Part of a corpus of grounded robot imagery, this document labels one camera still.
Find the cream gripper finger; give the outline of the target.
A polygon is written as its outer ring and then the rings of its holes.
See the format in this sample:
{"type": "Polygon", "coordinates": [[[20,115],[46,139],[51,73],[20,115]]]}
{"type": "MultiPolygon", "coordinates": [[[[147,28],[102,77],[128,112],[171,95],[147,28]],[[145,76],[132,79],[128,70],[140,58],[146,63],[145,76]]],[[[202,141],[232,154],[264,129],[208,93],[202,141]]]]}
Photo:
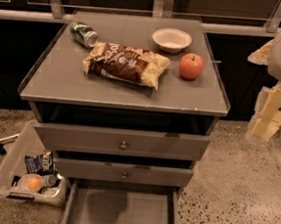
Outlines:
{"type": "Polygon", "coordinates": [[[246,137],[268,141],[281,127],[281,81],[272,88],[261,88],[255,114],[247,128],[246,137]]]}
{"type": "Polygon", "coordinates": [[[248,57],[248,61],[255,65],[268,65],[269,51],[271,50],[272,41],[265,42],[259,49],[255,50],[248,57]]]}

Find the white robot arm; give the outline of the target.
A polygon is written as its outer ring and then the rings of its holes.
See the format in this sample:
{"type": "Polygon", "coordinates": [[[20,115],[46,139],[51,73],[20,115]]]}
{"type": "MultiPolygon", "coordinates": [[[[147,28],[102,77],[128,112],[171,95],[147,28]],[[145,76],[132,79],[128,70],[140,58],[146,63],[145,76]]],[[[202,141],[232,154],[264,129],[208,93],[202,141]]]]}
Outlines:
{"type": "Polygon", "coordinates": [[[249,122],[246,137],[253,143],[266,142],[281,127],[281,30],[248,57],[250,63],[266,65],[269,75],[278,81],[275,86],[261,88],[255,114],[249,122]]]}

